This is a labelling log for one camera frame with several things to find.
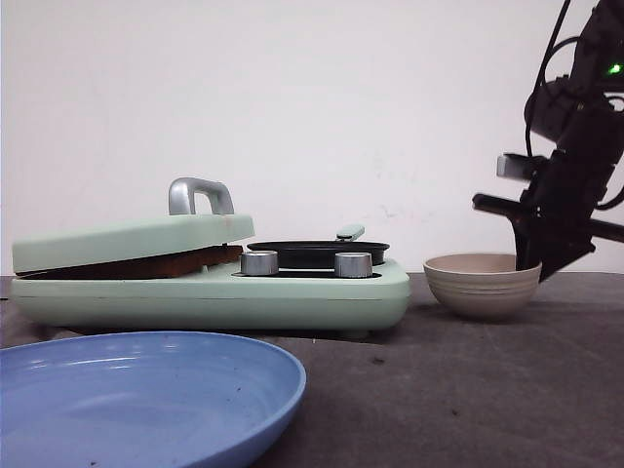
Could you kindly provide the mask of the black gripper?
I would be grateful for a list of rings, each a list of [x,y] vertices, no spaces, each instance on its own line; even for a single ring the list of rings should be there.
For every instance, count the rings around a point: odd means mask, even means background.
[[[516,269],[528,270],[541,261],[543,282],[593,253],[591,237],[623,240],[621,225],[592,218],[595,210],[616,204],[602,200],[623,154],[623,112],[606,99],[530,99],[524,117],[535,133],[556,143],[551,156],[518,201],[478,193],[473,206],[510,219]],[[542,241],[546,233],[563,239]]]

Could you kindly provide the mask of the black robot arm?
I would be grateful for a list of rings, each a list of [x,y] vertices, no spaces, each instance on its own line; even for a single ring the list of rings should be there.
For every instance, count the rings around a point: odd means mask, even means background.
[[[476,210],[510,221],[517,269],[540,267],[541,280],[592,253],[595,237],[623,240],[622,226],[592,217],[623,202],[621,193],[605,199],[623,155],[623,111],[615,106],[623,99],[622,2],[598,2],[579,35],[550,38],[542,61],[568,44],[570,72],[548,81],[540,70],[525,106],[525,134],[554,142],[552,154],[502,154],[497,176],[524,180],[527,189],[517,201],[472,199]]]

